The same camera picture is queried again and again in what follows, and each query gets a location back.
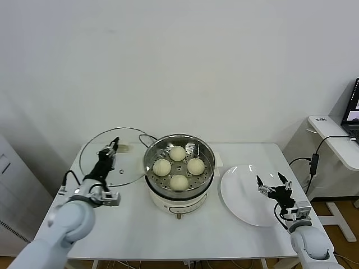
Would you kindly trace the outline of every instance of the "glass lid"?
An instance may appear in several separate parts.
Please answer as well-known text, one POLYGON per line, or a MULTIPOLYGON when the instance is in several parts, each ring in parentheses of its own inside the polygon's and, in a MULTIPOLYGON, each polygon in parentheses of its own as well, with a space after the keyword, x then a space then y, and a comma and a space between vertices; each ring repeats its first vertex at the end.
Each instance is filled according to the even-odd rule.
POLYGON ((91 139, 80 154, 80 169, 88 175, 99 160, 98 152, 119 138, 114 170, 106 177, 110 187, 130 184, 144 176, 143 157, 147 146, 154 142, 144 131, 130 127, 110 129, 91 139))

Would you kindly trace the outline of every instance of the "white cabinet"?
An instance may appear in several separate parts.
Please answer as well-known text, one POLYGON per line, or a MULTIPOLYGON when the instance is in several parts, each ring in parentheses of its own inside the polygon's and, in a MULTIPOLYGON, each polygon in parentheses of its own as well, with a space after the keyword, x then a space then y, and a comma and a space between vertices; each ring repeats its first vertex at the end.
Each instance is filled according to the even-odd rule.
POLYGON ((0 136, 0 256, 17 255, 35 238, 52 200, 0 136))

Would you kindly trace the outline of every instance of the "laptop screen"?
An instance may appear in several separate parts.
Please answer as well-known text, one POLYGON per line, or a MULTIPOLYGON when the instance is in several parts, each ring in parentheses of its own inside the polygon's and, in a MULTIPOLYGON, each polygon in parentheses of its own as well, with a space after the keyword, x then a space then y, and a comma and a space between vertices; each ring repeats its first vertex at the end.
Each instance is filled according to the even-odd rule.
POLYGON ((359 78, 357 78, 342 124, 359 124, 359 78))

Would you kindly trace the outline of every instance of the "stainless steel pot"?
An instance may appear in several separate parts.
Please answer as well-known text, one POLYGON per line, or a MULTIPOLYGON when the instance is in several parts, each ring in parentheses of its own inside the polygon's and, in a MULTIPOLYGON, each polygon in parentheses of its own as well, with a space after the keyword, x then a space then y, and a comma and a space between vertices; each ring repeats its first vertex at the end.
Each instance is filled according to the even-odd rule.
POLYGON ((144 168, 147 171, 146 182, 150 189, 162 198, 172 201, 186 201, 203 194, 212 183, 215 168, 215 157, 212 149, 201 139, 187 134, 172 134, 154 142, 144 156, 144 168), (169 152, 174 146, 182 146, 186 150, 183 161, 173 161, 169 152), (200 158, 205 164, 201 175, 192 175, 187 170, 187 163, 192 158, 200 158), (158 159, 166 159, 171 165, 171 172, 165 177, 159 177, 153 172, 153 164, 158 159), (174 175, 187 177, 190 187, 185 191, 173 191, 169 181, 174 175))

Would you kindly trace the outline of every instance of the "floor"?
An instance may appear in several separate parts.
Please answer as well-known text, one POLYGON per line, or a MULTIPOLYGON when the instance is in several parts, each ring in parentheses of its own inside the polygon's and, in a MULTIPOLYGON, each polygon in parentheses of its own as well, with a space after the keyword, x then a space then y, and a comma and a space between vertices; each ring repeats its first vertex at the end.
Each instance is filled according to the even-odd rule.
MULTIPOLYGON (((344 218, 347 220, 349 226, 351 227, 353 233, 359 240, 359 209, 356 209, 353 206, 354 201, 339 201, 335 202, 341 211, 344 218)), ((318 216, 328 216, 330 212, 326 207, 324 202, 313 202, 313 208, 318 216)), ((333 242, 335 247, 335 251, 347 258, 359 262, 359 242, 349 243, 344 238, 341 230, 337 226, 326 226, 326 232, 328 233, 330 240, 333 242)), ((345 263, 340 257, 337 258, 338 262, 345 269, 359 269, 359 265, 354 263, 345 263)), ((0 269, 5 269, 11 263, 12 258, 8 257, 0 257, 0 269)), ((278 259, 267 259, 267 264, 269 268, 273 268, 273 265, 278 261, 278 259)), ((92 262, 90 261, 78 261, 81 263, 81 267, 83 269, 91 269, 92 262)), ((252 261, 240 260, 236 261, 236 263, 243 267, 249 268, 251 266, 252 261)), ((129 262, 130 266, 135 269, 139 268, 138 261, 129 262)), ((206 261, 202 261, 196 264, 196 269, 235 269, 237 268, 231 261, 210 261, 209 265, 206 261)), ((99 269, 120 269, 127 268, 118 262, 114 261, 101 261, 99 263, 99 269)), ((142 261, 141 263, 142 269, 185 269, 188 266, 185 266, 182 261, 173 261, 173 262, 161 262, 161 261, 142 261)), ((254 260, 252 269, 262 269, 261 263, 259 260, 254 260)), ((294 269, 301 269, 301 266, 298 265, 294 269)))

